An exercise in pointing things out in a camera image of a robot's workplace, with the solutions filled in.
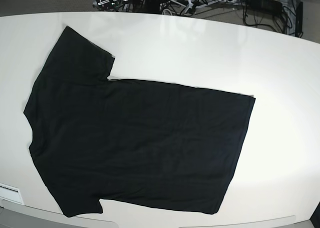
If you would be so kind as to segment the black box on floor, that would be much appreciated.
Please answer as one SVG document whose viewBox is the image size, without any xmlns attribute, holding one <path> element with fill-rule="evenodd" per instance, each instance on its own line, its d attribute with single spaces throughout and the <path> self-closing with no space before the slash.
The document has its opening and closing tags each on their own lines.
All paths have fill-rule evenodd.
<svg viewBox="0 0 320 228">
<path fill-rule="evenodd" d="M 249 0 L 247 4 L 256 11 L 264 12 L 280 12 L 282 3 L 274 0 Z"/>
</svg>

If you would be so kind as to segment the white label plate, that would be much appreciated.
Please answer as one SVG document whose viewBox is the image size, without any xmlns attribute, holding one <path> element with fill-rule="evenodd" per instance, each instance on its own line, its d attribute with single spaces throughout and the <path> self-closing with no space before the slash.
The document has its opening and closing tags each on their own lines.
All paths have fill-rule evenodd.
<svg viewBox="0 0 320 228">
<path fill-rule="evenodd" d="M 18 188 L 2 183 L 0 184 L 0 198 L 20 205 L 25 204 Z"/>
</svg>

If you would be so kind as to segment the black T-shirt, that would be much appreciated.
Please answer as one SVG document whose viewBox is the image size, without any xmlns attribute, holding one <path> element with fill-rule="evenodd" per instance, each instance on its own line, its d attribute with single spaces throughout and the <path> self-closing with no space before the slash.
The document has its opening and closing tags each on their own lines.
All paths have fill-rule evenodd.
<svg viewBox="0 0 320 228">
<path fill-rule="evenodd" d="M 63 214 L 101 199 L 218 212 L 255 98 L 154 81 L 108 80 L 109 52 L 66 27 L 24 109 L 33 163 Z"/>
</svg>

